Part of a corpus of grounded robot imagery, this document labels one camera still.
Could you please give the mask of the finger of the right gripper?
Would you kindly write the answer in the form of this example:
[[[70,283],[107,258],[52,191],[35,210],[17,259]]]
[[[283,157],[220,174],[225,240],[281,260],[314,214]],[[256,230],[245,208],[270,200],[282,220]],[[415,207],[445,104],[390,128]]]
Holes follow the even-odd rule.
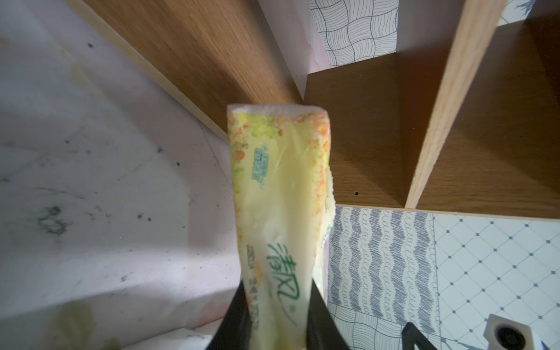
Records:
[[[412,323],[408,322],[402,330],[403,350],[436,350],[436,347],[418,330]]]

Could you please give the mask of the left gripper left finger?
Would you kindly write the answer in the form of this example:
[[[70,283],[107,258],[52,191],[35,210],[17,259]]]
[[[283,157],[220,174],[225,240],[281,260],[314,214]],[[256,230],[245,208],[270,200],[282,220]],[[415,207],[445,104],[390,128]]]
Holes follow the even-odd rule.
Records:
[[[251,327],[244,284],[240,281],[225,317],[206,350],[248,350]]]

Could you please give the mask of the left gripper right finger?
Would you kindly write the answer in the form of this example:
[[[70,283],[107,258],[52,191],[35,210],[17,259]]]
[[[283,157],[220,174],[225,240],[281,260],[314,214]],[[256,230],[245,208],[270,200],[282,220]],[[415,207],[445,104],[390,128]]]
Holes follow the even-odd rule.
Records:
[[[312,281],[307,322],[306,343],[310,350],[349,350],[323,300],[315,281]]]

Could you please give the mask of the yellow-green pack bottom shelf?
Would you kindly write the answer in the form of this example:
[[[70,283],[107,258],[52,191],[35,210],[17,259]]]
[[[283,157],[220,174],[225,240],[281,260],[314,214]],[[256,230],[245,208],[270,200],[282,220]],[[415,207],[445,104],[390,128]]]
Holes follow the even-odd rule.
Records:
[[[305,349],[335,217],[328,113],[232,104],[231,179],[251,349]]]

